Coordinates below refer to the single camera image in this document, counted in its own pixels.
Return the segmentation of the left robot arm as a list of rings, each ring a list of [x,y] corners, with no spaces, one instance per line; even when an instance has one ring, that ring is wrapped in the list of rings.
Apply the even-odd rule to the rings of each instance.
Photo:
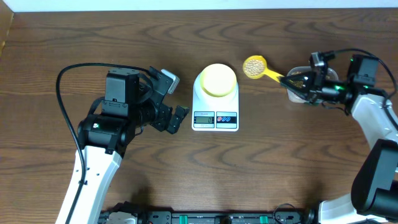
[[[60,94],[61,70],[56,95],[61,112],[77,150],[75,164],[57,223],[96,223],[109,189],[129,143],[143,133],[144,126],[175,134],[190,109],[171,108],[163,103],[180,79],[173,73],[106,64],[105,95],[95,99],[75,129]]]

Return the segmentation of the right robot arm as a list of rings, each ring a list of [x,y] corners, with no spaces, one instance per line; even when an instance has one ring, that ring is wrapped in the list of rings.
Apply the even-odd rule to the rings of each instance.
[[[284,76],[280,84],[307,103],[339,109],[361,127],[370,153],[361,166],[351,192],[338,199],[320,202],[314,223],[397,222],[397,116],[391,96],[375,88],[378,66],[375,55],[355,49],[345,81],[326,78],[338,51],[314,52],[310,71]]]

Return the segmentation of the yellow measuring scoop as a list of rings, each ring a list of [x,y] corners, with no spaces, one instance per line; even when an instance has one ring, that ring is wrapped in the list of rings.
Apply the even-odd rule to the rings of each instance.
[[[267,61],[261,55],[248,57],[243,63],[243,72],[251,79],[259,79],[267,76],[278,83],[280,82],[280,78],[283,77],[283,75],[270,70],[267,67]]]

